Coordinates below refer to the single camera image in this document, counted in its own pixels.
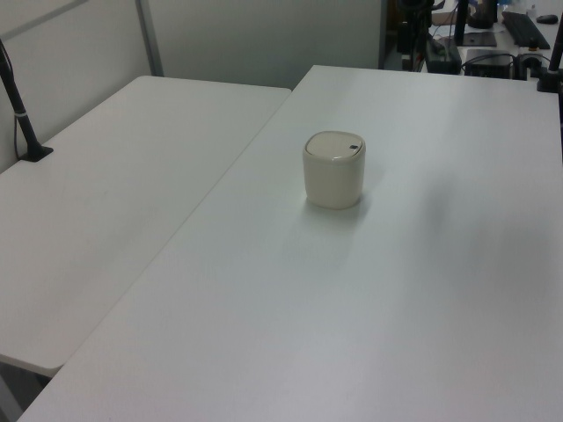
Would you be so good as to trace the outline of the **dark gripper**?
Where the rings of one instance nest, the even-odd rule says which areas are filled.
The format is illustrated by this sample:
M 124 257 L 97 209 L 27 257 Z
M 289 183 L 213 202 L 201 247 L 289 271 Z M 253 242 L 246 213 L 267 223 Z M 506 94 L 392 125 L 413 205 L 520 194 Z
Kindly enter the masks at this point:
M 433 11 L 442 8 L 442 1 L 397 0 L 397 7 L 406 17 L 425 16 L 420 17 L 414 24 L 413 42 L 411 23 L 405 20 L 398 25 L 398 52 L 402 55 L 410 55 L 413 50 L 413 66 L 420 67 L 426 52 L 428 30 L 432 25 L 430 16 Z

